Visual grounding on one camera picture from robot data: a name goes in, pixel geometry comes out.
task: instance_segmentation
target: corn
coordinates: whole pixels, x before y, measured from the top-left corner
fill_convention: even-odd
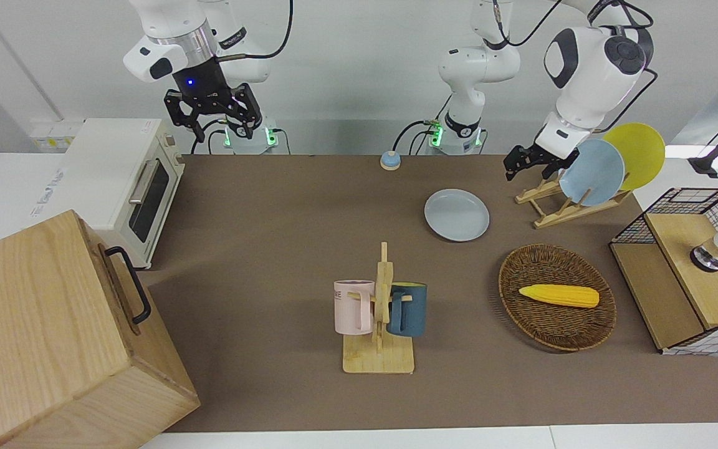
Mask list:
[[[589,287],[575,285],[536,284],[519,289],[521,295],[543,303],[584,307],[591,309],[600,304],[600,293]]]

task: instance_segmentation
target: wooden crate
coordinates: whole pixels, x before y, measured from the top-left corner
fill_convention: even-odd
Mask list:
[[[0,241],[0,447],[139,447],[199,406],[150,296],[74,212]]]
[[[704,215],[647,213],[655,243],[613,243],[611,250],[660,350],[718,330],[718,272],[695,267],[689,253],[716,230]]]

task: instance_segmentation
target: gray plate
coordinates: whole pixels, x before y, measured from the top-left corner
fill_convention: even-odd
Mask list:
[[[425,202],[425,221],[450,241],[471,241],[489,228],[489,210],[478,196],[458,188],[439,190]]]

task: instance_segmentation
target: dark teal mug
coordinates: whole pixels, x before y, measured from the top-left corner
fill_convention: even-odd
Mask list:
[[[419,282],[393,282],[387,332],[396,336],[423,335],[426,290],[426,285]],[[404,296],[411,296],[411,301],[404,301]]]

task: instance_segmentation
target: oven door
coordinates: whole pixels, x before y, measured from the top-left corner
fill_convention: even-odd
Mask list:
[[[128,205],[131,208],[123,224],[122,235],[130,246],[140,250],[142,258],[136,266],[148,266],[154,253],[156,241],[165,223],[179,175],[159,142],[153,157],[143,165]]]

